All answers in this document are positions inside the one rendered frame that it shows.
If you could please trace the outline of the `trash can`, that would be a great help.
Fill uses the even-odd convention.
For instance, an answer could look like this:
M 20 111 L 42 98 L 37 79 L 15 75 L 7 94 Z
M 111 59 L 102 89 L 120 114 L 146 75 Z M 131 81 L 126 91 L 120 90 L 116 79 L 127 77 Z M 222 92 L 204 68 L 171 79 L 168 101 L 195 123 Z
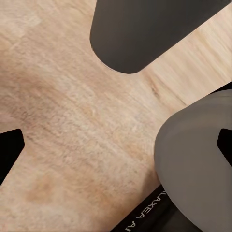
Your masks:
M 109 68 L 138 73 L 232 0 L 97 0 L 89 35 Z

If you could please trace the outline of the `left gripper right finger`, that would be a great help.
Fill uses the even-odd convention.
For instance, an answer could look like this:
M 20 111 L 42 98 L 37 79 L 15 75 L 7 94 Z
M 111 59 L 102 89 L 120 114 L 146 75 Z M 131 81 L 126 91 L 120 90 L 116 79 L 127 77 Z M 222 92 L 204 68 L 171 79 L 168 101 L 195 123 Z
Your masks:
M 223 153 L 229 164 L 232 166 L 232 130 L 221 129 L 217 146 L 220 151 Z

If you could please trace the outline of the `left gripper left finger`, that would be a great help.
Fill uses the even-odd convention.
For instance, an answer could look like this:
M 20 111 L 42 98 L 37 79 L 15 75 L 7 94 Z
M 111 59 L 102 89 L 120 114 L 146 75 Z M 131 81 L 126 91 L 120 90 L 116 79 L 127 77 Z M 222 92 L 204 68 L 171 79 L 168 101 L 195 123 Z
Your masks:
M 16 162 L 23 148 L 24 137 L 21 129 L 0 134 L 0 185 Z

